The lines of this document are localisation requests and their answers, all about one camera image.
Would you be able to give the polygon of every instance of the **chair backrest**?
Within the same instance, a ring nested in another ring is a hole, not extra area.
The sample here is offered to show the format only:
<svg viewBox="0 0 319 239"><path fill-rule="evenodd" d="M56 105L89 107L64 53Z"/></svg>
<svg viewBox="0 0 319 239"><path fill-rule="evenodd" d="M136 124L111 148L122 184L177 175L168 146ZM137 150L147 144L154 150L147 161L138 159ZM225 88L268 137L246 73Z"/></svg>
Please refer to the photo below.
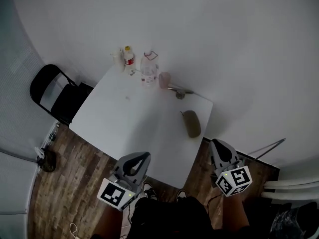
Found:
<svg viewBox="0 0 319 239"><path fill-rule="evenodd" d="M30 95L32 100L36 104L40 104L41 98L49 86L49 84L53 81L53 79L58 75L64 73L55 65L46 65L41 68L38 74L34 77L31 86L30 86Z"/></svg>

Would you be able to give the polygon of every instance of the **small bottle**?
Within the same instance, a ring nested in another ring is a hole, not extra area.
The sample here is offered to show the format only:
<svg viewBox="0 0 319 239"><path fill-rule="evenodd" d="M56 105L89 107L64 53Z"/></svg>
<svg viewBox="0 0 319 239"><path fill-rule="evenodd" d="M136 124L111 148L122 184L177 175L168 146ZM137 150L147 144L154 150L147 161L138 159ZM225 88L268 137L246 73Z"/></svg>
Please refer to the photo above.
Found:
<svg viewBox="0 0 319 239"><path fill-rule="evenodd" d="M145 87L151 87L155 84L158 72L157 57L158 55L150 50L144 53L141 60L142 84Z"/></svg>
<svg viewBox="0 0 319 239"><path fill-rule="evenodd" d="M125 69L129 75L135 74L135 56L130 46L124 48Z"/></svg>
<svg viewBox="0 0 319 239"><path fill-rule="evenodd" d="M113 57L114 65L117 67L118 70L123 72L125 70L125 64L122 55L122 50L118 48L113 53L111 53L111 55Z"/></svg>
<svg viewBox="0 0 319 239"><path fill-rule="evenodd" d="M58 123L56 123L53 132L50 134L50 136L45 144L45 147L44 147L45 149L50 147L53 144L53 142L55 141L56 135L58 134L59 127L60 127L60 125Z"/></svg>

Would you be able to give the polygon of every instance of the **floor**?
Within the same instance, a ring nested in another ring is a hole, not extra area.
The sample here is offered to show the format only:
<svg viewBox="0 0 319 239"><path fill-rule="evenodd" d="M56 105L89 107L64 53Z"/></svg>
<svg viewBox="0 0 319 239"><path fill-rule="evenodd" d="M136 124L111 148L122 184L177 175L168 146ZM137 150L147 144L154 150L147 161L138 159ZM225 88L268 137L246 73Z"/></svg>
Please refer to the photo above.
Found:
<svg viewBox="0 0 319 239"><path fill-rule="evenodd" d="M208 142L203 140L184 186L188 195L196 197L206 208L210 198L221 194L218 188L211 186L212 166L207 148ZM105 206L96 195L116 161L63 125L51 150L57 154L56 170L41 171L36 178L29 209L28 238L69 239L70 223L78 226L79 238L90 238ZM253 178L252 185L242 193L248 201L260 195L265 181L276 180L279 171L250 159L245 162ZM152 183L160 201L175 201L179 189L153 178L146 181ZM222 227L222 203L221 196L210 203L209 213L215 229Z"/></svg>

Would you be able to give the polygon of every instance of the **small object on floor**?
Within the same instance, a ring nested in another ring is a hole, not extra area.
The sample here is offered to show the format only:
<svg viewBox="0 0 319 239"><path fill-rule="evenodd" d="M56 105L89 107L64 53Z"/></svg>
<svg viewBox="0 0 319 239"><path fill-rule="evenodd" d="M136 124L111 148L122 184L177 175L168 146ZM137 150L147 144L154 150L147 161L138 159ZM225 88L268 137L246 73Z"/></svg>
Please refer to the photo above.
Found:
<svg viewBox="0 0 319 239"><path fill-rule="evenodd" d="M44 149L48 149L53 144L58 134L59 127L60 127L59 123L56 123L52 133L49 135L49 138L44 145Z"/></svg>
<svg viewBox="0 0 319 239"><path fill-rule="evenodd" d="M196 112L185 111L182 113L188 136L195 138L200 136L201 128Z"/></svg>
<svg viewBox="0 0 319 239"><path fill-rule="evenodd" d="M158 200L158 197L152 187L152 185L148 182L145 182L143 184L143 191L144 191L144 194L147 198L151 198L151 199L154 199L154 200Z"/></svg>
<svg viewBox="0 0 319 239"><path fill-rule="evenodd" d="M44 159L44 151L42 149L39 149L39 147L34 147L34 150L36 154L38 154L38 158Z"/></svg>
<svg viewBox="0 0 319 239"><path fill-rule="evenodd" d="M71 231L71 226L72 226L72 225L75 226L75 231L73 231L73 232ZM78 237L76 237L76 236L74 235L74 233L77 232L77 230L78 230L78 227L77 227L74 223L71 223L71 224L70 224L70 233L71 233L71 235L72 235L75 239L79 239Z"/></svg>
<svg viewBox="0 0 319 239"><path fill-rule="evenodd" d="M178 202L178 201L180 201L180 200L182 200L183 198L186 198L186 197L187 197L187 195L186 195L185 190L181 189L178 192L177 196L176 196L176 202Z"/></svg>
<svg viewBox="0 0 319 239"><path fill-rule="evenodd" d="M56 154L47 149L41 150L44 151L44 158L39 158L36 163L44 172L51 173L56 168Z"/></svg>

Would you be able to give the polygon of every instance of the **sneaker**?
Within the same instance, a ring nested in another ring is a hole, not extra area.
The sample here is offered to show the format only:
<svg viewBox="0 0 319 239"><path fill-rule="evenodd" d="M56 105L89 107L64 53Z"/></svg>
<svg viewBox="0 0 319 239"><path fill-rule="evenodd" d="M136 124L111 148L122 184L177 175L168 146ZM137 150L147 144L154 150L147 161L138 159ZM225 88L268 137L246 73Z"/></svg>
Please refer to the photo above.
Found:
<svg viewBox="0 0 319 239"><path fill-rule="evenodd" d="M183 199L183 198L186 198L187 197L187 195L186 195L186 192L185 192L185 190L180 190L179 191L179 193L177 194L177 196L176 196L176 201L178 202L178 201L180 201L181 199Z"/></svg>
<svg viewBox="0 0 319 239"><path fill-rule="evenodd" d="M158 196L156 195L156 193L155 193L155 191L150 183L145 182L143 184L143 191L144 191L144 194L147 198L158 200Z"/></svg>

